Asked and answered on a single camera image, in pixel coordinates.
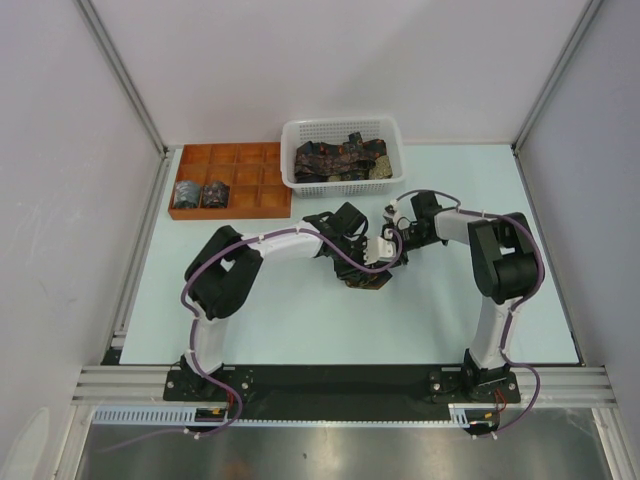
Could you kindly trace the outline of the orange green patterned tie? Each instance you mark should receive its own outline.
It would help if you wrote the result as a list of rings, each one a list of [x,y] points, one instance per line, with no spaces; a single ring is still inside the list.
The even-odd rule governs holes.
[[[391,279],[393,275],[388,271],[378,274],[362,274],[345,280],[347,287],[360,290],[380,290]]]

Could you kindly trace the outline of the dark red tie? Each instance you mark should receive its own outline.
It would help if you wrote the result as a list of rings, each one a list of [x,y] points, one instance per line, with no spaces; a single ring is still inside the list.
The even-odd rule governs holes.
[[[215,180],[202,188],[201,206],[203,208],[227,208],[230,198],[230,186]]]

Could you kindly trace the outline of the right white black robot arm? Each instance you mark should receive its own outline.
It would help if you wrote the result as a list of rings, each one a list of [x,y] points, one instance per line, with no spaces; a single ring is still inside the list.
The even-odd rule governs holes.
[[[432,190],[412,190],[385,208],[385,230],[400,234],[403,253],[431,244],[469,247],[472,273],[482,296],[476,333],[460,370],[445,381],[444,396],[473,402],[499,399],[515,380],[510,358],[512,330],[521,306],[539,291],[546,275],[540,249],[524,214],[499,215],[451,208]]]

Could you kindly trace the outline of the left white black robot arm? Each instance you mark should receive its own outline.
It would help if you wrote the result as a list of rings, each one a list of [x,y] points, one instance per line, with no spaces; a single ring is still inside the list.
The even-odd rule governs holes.
[[[193,314],[187,349],[180,357],[187,394],[199,400],[219,391],[233,397],[217,372],[227,320],[249,297],[267,263],[329,258],[338,280],[350,288],[379,289],[391,278],[397,248],[386,230],[369,238],[366,216],[349,202],[337,211],[307,215],[296,224],[262,234],[219,228],[185,272],[182,305]]]

